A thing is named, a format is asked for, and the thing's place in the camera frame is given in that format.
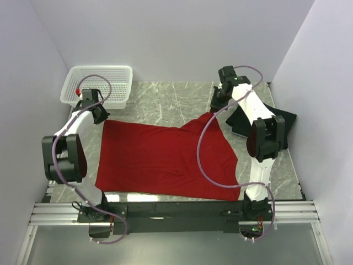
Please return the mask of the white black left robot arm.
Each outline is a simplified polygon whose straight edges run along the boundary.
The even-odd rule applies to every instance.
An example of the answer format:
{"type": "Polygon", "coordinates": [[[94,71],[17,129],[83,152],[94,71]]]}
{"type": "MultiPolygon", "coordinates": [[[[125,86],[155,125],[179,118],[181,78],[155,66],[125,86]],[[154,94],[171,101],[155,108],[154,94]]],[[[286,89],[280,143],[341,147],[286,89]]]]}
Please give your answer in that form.
{"type": "Polygon", "coordinates": [[[87,177],[88,165],[81,137],[93,125],[104,122],[109,113],[102,104],[99,89],[76,89],[79,102],[65,126],[52,136],[42,139],[45,176],[50,181],[65,184],[81,199],[72,206],[94,222],[109,220],[105,194],[87,177]]]}

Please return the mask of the red t-shirt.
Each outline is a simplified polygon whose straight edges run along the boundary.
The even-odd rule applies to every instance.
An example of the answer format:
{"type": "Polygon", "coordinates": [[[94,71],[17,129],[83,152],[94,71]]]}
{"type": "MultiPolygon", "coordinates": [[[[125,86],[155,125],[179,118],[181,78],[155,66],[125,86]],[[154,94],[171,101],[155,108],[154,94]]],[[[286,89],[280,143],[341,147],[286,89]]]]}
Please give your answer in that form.
{"type": "Polygon", "coordinates": [[[107,120],[95,185],[104,192],[236,201],[237,161],[209,112],[180,128],[107,120]]]}

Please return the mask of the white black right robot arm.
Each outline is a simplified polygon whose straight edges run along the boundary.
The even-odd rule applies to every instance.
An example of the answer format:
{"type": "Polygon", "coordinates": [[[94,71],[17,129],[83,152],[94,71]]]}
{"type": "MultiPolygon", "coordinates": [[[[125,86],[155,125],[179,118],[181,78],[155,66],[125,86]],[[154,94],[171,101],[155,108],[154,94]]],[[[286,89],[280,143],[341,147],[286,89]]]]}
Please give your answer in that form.
{"type": "Polygon", "coordinates": [[[243,199],[243,215],[255,220],[260,215],[271,213],[268,203],[267,187],[270,173],[278,153],[284,147],[285,120],[270,111],[254,91],[246,76],[236,74],[233,66],[224,66],[218,70],[220,85],[215,88],[211,99],[211,109],[225,108],[233,99],[240,106],[250,122],[247,136],[247,151],[252,158],[250,185],[243,199]]]}

